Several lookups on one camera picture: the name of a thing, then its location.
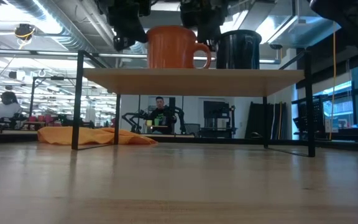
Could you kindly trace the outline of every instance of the ceiling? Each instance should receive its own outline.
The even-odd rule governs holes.
[[[78,4],[78,0],[38,1],[48,2],[56,6],[60,16],[67,19],[68,22],[66,22],[66,26],[68,26],[70,30],[77,30],[79,32],[78,34],[84,37],[86,44],[95,49],[96,52],[114,52],[111,40],[103,38],[103,35],[107,34],[107,36],[109,36],[108,31],[104,30],[102,26],[102,23],[104,23],[103,25],[106,23],[106,18],[103,15],[100,16],[89,13],[91,18],[89,16],[87,17],[86,12]],[[141,23],[146,30],[155,26],[181,25],[180,12],[178,12],[177,9],[177,2],[165,2],[160,0],[156,5],[152,6],[150,16],[140,18]],[[273,44],[281,44],[284,46],[283,54],[272,50],[268,44],[262,44],[260,45],[261,59],[280,59],[280,57],[285,56],[286,48],[306,47],[325,38],[330,32],[332,33],[332,23],[313,13],[308,3],[304,0],[259,0],[253,5],[248,1],[239,1],[239,3],[234,2],[231,4],[229,12],[230,16],[226,19],[224,24],[225,29],[238,29],[239,27],[246,29],[247,27],[244,28],[246,21],[252,21],[253,25],[257,25],[253,29],[264,37],[264,42],[273,34],[277,33],[278,29],[282,28],[283,24],[288,22],[290,16],[297,16],[297,20],[291,23],[282,34],[272,41]],[[243,19],[237,28],[234,28],[241,15],[244,15],[245,19]],[[0,5],[0,49],[18,49],[21,46],[22,42],[18,41],[13,34],[14,29],[20,23],[34,24],[34,17],[32,17],[31,14],[23,13],[12,5]],[[62,45],[62,42],[58,41],[58,34],[45,35],[45,33],[50,34],[53,31],[52,27],[46,26],[46,28],[43,28],[45,26],[38,26],[38,24],[36,24],[36,26],[39,29],[37,29],[31,43],[22,46],[23,50],[59,52],[68,50],[64,44]],[[142,53],[145,53],[146,45],[139,45],[138,47],[140,48],[124,51],[124,53],[130,52],[136,54],[139,53],[139,49]],[[204,56],[203,53],[200,52],[197,52],[196,55]],[[40,71],[46,72],[46,77],[60,75],[67,78],[75,78],[76,60],[74,57],[55,58],[54,60],[39,57],[15,58],[12,60],[12,57],[13,56],[0,55],[0,92],[6,91],[6,85],[12,85],[13,91],[17,93],[24,106],[28,106],[29,104],[32,77],[39,75]],[[103,60],[110,66],[115,67],[145,68],[147,66],[146,60],[139,58],[127,58],[121,61],[117,61],[115,58],[105,58]],[[3,68],[8,64],[9,66],[6,71],[2,72]],[[195,63],[198,67],[202,67],[203,64],[204,62],[202,61]],[[92,67],[93,65],[86,62],[85,66]],[[9,72],[11,71],[19,71],[18,74],[23,75],[23,78],[20,80],[9,78]],[[52,110],[56,111],[56,113],[72,113],[72,109],[70,108],[73,107],[74,83],[75,80],[60,82],[45,80],[35,90],[35,109],[37,110],[35,112]],[[84,80],[84,85],[87,87],[82,93],[84,96],[82,99],[82,116],[85,116],[85,105],[96,107],[96,111],[100,111],[97,116],[104,116],[105,118],[108,118],[110,113],[115,112],[115,94],[109,94],[99,85],[88,82],[87,80]]]

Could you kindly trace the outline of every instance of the man in black shirt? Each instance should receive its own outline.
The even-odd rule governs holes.
[[[161,96],[155,98],[157,108],[149,116],[149,120],[153,121],[154,134],[172,134],[172,124],[175,124],[177,119],[169,107],[164,106],[164,99]]]

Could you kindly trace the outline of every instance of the orange mug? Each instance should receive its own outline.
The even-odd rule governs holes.
[[[181,26],[158,26],[147,32],[149,68],[195,68],[194,53],[202,50],[207,55],[203,68],[211,65],[211,51],[205,44],[196,43],[193,31]]]

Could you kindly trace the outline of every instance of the mug handle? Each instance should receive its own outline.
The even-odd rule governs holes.
[[[209,50],[209,47],[205,44],[195,43],[193,53],[195,53],[198,50],[202,50],[203,52],[206,53],[206,63],[203,68],[209,68],[209,66],[211,65],[211,51]]]

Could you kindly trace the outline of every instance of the ductwork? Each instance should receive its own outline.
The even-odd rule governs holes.
[[[74,26],[72,21],[52,0],[5,0],[16,8],[35,17],[39,22],[57,23],[62,28],[60,35],[54,37],[70,51],[86,50],[96,52],[96,49],[88,42],[85,36]]]

